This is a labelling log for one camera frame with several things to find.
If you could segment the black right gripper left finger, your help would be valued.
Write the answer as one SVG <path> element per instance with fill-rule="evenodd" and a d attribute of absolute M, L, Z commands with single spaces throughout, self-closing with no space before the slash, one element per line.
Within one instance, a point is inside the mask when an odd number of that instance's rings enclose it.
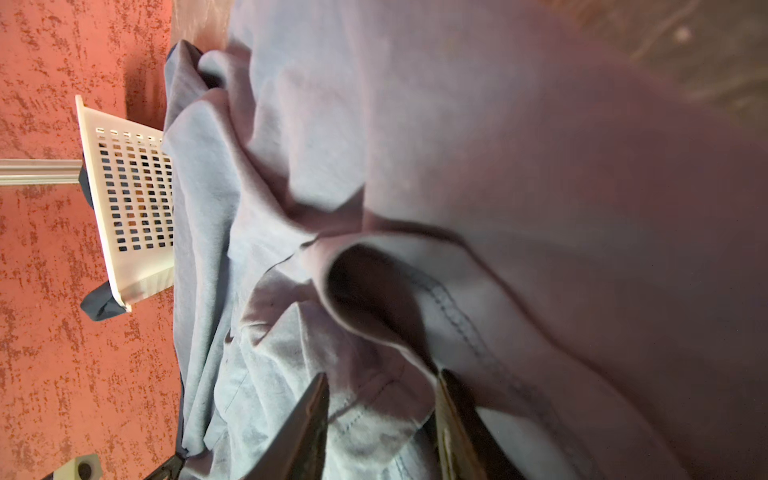
<path fill-rule="evenodd" d="M 328 430 L 329 384 L 317 374 L 264 454 L 244 479 L 321 479 Z"/>

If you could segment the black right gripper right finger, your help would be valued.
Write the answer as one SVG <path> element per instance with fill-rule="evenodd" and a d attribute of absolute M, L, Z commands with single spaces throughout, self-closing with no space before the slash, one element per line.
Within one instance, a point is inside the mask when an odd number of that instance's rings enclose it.
<path fill-rule="evenodd" d="M 472 395 L 449 370 L 438 375 L 435 401 L 443 479 L 524 479 L 480 419 Z"/>

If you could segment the grey-blue tank top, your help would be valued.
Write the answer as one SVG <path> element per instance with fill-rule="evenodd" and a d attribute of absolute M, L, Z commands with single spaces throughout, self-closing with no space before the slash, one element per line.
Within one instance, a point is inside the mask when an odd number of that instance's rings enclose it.
<path fill-rule="evenodd" d="M 165 63 L 185 479 L 319 373 L 327 479 L 767 475 L 767 140 L 535 1 L 239 1 Z"/>

